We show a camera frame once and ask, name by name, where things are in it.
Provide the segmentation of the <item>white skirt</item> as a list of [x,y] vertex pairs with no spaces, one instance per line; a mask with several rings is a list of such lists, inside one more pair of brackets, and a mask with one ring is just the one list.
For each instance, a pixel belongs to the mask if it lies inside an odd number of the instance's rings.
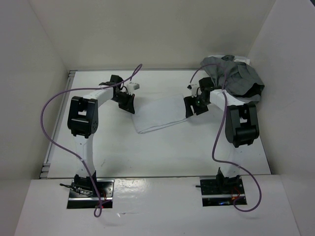
[[185,122],[186,107],[182,94],[164,97],[155,101],[137,98],[132,121],[138,134],[145,134]]

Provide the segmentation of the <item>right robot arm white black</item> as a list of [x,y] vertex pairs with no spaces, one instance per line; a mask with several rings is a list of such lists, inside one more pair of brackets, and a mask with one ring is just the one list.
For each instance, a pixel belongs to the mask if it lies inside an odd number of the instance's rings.
[[234,148],[253,144],[259,136],[256,105],[253,102],[245,103],[221,87],[216,87],[209,77],[200,79],[198,84],[190,83],[188,89],[191,95],[184,98],[187,118],[209,111],[209,105],[215,105],[223,111],[222,124],[212,150],[212,159],[217,163],[244,170],[244,167],[232,160],[216,159],[214,154],[222,131]]

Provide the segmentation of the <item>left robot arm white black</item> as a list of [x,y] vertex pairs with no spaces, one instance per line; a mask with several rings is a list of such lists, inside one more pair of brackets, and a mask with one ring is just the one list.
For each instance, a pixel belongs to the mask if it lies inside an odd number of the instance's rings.
[[71,99],[67,126],[75,141],[75,153],[81,165],[75,174],[73,189],[81,190],[86,196],[97,193],[98,184],[93,160],[93,139],[99,125],[98,109],[105,102],[112,100],[118,107],[131,114],[134,109],[134,91],[140,85],[129,82],[126,85],[118,75],[112,75],[110,81],[100,83],[98,88],[85,96]]

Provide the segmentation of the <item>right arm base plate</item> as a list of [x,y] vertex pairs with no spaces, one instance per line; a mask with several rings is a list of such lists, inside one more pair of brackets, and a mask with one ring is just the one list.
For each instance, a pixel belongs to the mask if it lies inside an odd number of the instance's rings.
[[239,176],[201,178],[195,187],[201,190],[204,207],[232,206],[235,200],[236,205],[247,205],[243,182]]

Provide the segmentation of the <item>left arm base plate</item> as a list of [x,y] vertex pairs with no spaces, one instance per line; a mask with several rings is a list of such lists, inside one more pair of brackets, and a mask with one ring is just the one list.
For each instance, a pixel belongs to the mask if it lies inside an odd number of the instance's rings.
[[[93,187],[91,190],[76,187],[74,181],[71,184],[60,183],[60,186],[69,189],[67,209],[93,209],[99,205],[99,199]],[[114,180],[99,179],[96,186],[102,200],[102,208],[112,208]]]

